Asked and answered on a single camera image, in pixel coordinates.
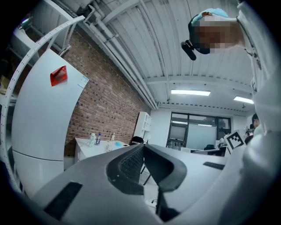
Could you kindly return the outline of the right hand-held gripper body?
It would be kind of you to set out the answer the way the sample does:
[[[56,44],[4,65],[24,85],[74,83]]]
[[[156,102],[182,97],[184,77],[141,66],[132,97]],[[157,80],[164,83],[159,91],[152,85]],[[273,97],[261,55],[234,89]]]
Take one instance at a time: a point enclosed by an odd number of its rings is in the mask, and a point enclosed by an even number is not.
[[[225,155],[231,155],[235,148],[245,145],[245,141],[240,136],[239,130],[227,134],[223,139],[226,144]]]

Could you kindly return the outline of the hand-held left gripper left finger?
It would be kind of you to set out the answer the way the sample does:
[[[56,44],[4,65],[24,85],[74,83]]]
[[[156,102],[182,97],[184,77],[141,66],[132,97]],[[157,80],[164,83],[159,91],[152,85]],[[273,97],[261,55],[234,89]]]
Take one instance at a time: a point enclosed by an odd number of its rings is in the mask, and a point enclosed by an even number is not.
[[[138,183],[144,145],[89,157],[49,181],[33,197],[46,213],[68,225],[162,225]]]

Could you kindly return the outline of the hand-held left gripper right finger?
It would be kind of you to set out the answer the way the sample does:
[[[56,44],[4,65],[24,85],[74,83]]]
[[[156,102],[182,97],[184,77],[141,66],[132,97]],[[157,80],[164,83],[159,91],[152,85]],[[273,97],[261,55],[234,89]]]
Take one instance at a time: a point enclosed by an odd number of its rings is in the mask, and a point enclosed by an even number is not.
[[[156,214],[166,222],[195,203],[222,172],[227,159],[144,145],[144,164],[158,186]]]

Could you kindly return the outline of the white desk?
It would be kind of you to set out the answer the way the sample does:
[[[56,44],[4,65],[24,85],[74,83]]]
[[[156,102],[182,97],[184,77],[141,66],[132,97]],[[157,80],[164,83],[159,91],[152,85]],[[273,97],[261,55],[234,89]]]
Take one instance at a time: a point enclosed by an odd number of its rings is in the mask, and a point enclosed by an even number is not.
[[[123,145],[128,145],[123,142],[122,147],[118,147],[115,145],[117,141],[101,141],[99,145],[93,145],[89,147],[89,139],[83,138],[75,138],[76,141],[76,149],[75,149],[75,156],[74,156],[74,163],[77,163],[83,159],[93,157],[96,155],[100,155],[106,152],[110,152],[119,148],[123,148]]]

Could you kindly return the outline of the person's white shirt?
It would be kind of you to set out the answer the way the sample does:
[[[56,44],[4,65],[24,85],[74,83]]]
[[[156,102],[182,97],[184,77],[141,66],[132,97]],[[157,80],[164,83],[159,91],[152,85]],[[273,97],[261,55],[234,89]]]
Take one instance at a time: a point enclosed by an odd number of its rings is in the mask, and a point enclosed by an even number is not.
[[[246,0],[238,0],[238,10],[263,133],[233,151],[207,192],[173,219],[176,225],[281,225],[281,47]]]

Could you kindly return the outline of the dark framed window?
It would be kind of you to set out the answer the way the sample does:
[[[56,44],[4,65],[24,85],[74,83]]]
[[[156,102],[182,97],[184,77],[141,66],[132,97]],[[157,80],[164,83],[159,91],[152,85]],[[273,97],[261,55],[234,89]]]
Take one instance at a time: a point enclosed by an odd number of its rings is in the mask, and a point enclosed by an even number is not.
[[[231,119],[189,113],[171,114],[166,147],[175,150],[212,150],[223,144],[231,132]]]

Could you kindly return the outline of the ceiling light panel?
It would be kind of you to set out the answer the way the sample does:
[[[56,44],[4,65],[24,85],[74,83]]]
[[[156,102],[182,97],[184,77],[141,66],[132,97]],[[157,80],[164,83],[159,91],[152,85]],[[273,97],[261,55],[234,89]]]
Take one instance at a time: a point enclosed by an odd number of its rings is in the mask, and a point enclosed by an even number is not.
[[[252,99],[243,98],[243,97],[239,97],[239,96],[236,96],[236,97],[234,98],[234,101],[243,102],[243,103],[248,103],[248,104],[254,104],[254,101],[253,101]]]
[[[195,90],[171,90],[171,94],[209,96],[211,94],[211,92],[210,91],[195,91]]]

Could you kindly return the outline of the white shelf cabinet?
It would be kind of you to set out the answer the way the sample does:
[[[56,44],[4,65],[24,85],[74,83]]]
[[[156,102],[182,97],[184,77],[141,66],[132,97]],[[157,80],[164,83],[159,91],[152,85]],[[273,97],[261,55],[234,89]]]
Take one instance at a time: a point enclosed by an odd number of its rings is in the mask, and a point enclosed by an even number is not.
[[[151,124],[151,116],[146,112],[140,112],[133,136],[143,138],[144,143],[148,143],[149,139],[151,138]]]

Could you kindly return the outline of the white refrigerator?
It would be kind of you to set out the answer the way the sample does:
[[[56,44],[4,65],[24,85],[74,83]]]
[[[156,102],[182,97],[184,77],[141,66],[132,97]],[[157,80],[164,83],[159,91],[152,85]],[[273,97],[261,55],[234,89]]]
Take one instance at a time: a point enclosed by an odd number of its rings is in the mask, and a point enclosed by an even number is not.
[[[51,86],[50,74],[66,66],[68,79]],[[64,147],[83,74],[47,50],[28,73],[14,108],[11,143],[15,167],[29,198],[64,171]]]

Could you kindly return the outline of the white fridge label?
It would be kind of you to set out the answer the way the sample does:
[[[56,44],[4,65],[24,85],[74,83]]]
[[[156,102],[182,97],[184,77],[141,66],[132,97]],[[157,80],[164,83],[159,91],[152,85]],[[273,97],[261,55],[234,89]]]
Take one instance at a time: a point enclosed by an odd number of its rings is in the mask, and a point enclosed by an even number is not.
[[[77,87],[81,90],[83,90],[85,88],[85,86],[87,85],[89,79],[85,76],[82,76],[81,80],[78,82]]]

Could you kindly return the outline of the red fridge sticker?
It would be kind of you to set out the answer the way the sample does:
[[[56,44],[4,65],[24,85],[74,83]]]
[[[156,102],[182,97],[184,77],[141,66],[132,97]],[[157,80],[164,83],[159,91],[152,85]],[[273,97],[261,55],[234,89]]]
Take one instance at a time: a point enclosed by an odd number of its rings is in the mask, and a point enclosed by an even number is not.
[[[50,74],[51,86],[56,86],[68,79],[66,66],[62,66]]]

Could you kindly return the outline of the white ceiling pipe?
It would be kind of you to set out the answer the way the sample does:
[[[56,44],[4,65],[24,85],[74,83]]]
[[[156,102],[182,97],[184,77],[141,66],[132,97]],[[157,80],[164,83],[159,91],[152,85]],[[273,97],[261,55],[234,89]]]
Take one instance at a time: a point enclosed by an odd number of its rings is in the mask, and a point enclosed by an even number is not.
[[[116,36],[114,36],[111,33],[111,31],[107,28],[107,26],[101,21],[101,14],[92,5],[89,4],[88,7],[91,9],[91,13],[89,13],[86,20],[88,20],[92,14],[95,15],[96,24],[101,28],[101,30],[108,37],[108,40],[105,41],[105,44],[112,51],[115,57],[120,61],[123,67],[128,71],[128,73],[134,80],[135,84],[138,86],[138,88],[142,91],[146,99],[151,104],[152,108],[158,109],[157,103],[154,100],[152,93],[150,92],[148,86],[144,82],[144,79],[140,75],[136,66],[134,65],[134,63],[132,62],[126,51],[123,49],[123,47],[120,45],[120,43],[116,39]]]

